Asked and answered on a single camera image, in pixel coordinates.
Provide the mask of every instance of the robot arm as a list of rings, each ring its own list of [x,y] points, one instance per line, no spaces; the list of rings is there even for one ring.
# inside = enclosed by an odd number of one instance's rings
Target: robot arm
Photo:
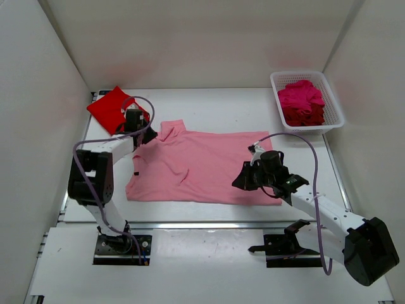
[[[378,218],[365,218],[345,210],[326,197],[316,193],[309,182],[290,174],[284,166],[284,154],[265,151],[258,144],[249,147],[252,160],[245,161],[242,172],[232,185],[253,191],[270,187],[276,198],[316,218],[315,196],[318,198],[324,254],[345,266],[360,284],[369,286],[399,263],[399,257],[387,226]],[[286,228],[290,248],[300,252],[303,248],[320,252],[315,224],[299,220]],[[251,252],[265,250],[268,245],[253,246]]]
[[[146,126],[147,121],[144,119],[142,111],[139,109],[129,109],[126,112],[126,122],[123,125],[123,132],[113,136],[117,137],[116,140],[103,142],[91,150],[77,150],[80,164],[83,166],[86,176],[96,190],[103,207],[102,210],[97,205],[76,162],[72,161],[68,182],[68,195],[93,214],[99,225],[97,228],[104,238],[103,241],[117,252],[126,251],[131,246],[132,241],[128,239],[128,236],[112,231],[105,224],[101,212],[105,214],[106,221],[110,227],[114,227],[118,231],[130,233],[128,222],[120,215],[112,200],[114,192],[113,165],[125,155],[134,152],[136,147],[148,143],[157,136],[157,133],[149,127],[141,135],[122,138],[123,134],[133,133]]]

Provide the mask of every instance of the white wall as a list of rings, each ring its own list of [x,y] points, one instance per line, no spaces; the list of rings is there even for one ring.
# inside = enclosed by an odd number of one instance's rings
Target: white wall
[[[323,70],[353,3],[46,1],[92,90],[268,87],[275,70]]]
[[[402,262],[387,277],[405,303],[405,1],[369,0],[326,69],[346,114],[328,134],[356,212],[385,221]]]
[[[90,91],[35,0],[0,1],[0,303],[22,303]]]

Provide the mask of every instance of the pink clothes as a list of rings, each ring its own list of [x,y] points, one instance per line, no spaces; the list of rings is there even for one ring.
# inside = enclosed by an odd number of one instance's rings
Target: pink clothes
[[[322,92],[312,82],[300,80],[287,84],[284,90],[278,91],[283,114],[291,126],[321,125],[323,119]]]
[[[128,200],[197,201],[234,205],[281,205],[262,191],[231,184],[251,159],[247,147],[268,132],[213,134],[187,131],[183,120],[162,122],[157,138],[137,148]],[[271,150],[270,140],[262,142]]]

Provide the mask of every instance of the white panel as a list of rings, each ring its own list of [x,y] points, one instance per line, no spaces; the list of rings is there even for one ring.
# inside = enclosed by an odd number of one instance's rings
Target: white panel
[[[384,277],[358,284],[334,263],[322,268],[267,269],[248,247],[261,230],[153,231],[148,267],[92,265],[95,227],[53,228],[31,294],[44,304],[103,303],[328,303],[392,300]]]
[[[366,1],[326,70],[346,113],[328,137],[354,211],[388,225],[402,262],[387,277],[405,303],[405,2]]]
[[[22,303],[91,96],[37,1],[0,3],[0,302]]]
[[[282,130],[280,115],[271,89],[160,89],[125,90],[127,94],[148,98],[156,109],[154,130],[160,122],[183,119],[188,130],[231,133],[244,131]],[[109,137],[92,118],[87,139]],[[309,138],[319,158],[318,189],[340,206],[342,196],[321,136]],[[285,153],[285,164],[290,171],[311,181],[314,158],[305,142],[287,136],[271,139],[273,147]],[[284,221],[311,219],[304,212],[288,204],[282,206],[235,206],[180,201],[127,201],[125,185],[134,173],[132,155],[118,161],[114,167],[115,190],[113,199],[125,219],[131,222],[188,222],[188,221]],[[76,201],[69,201],[65,221],[92,222],[92,215]]]
[[[268,87],[322,70],[353,0],[48,0],[92,90]]]

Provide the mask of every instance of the folded cloth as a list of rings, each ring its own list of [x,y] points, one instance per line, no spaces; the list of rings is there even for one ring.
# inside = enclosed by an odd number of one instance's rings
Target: folded cloth
[[[116,133],[119,125],[125,123],[124,114],[121,111],[123,102],[130,96],[125,94],[118,86],[107,93],[99,100],[87,107],[87,110],[107,130],[110,135]],[[149,121],[149,114],[134,99],[129,99],[124,108],[135,103],[138,109],[142,110],[144,117]]]
[[[303,125],[321,125],[323,118],[322,92],[312,82],[300,80],[287,84],[284,90],[278,91],[278,98],[285,121],[294,127]]]
[[[267,135],[194,132],[185,129],[183,120],[162,122],[157,138],[135,150],[135,173],[126,187],[127,199],[280,205],[280,199],[260,190],[232,187],[243,162],[252,158],[247,147]],[[269,140],[261,145],[271,150]]]

